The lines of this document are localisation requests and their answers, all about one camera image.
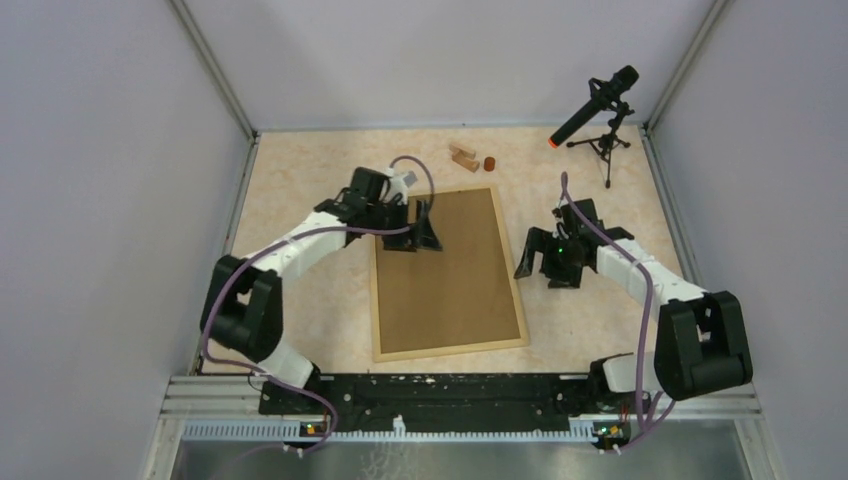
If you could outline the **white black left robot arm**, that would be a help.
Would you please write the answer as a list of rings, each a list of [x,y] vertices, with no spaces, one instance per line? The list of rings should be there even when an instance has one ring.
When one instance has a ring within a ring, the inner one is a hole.
[[[416,181],[414,172],[393,166],[358,167],[348,186],[290,232],[246,257],[221,257],[200,320],[202,343],[236,351],[241,366],[284,384],[283,401],[295,412],[314,410],[318,369],[284,337],[283,289],[364,235],[381,238],[388,250],[441,250],[429,219],[433,201],[409,197]]]

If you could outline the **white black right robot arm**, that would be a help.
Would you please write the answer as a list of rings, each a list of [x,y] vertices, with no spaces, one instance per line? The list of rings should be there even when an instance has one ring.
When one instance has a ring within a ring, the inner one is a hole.
[[[607,227],[591,199],[561,200],[555,224],[527,231],[514,276],[541,273],[551,289],[577,289],[590,269],[639,303],[643,320],[655,320],[652,349],[592,363],[589,404],[612,412],[637,389],[684,401],[749,384],[753,363],[743,309],[728,291],[709,292],[649,254],[623,227]]]

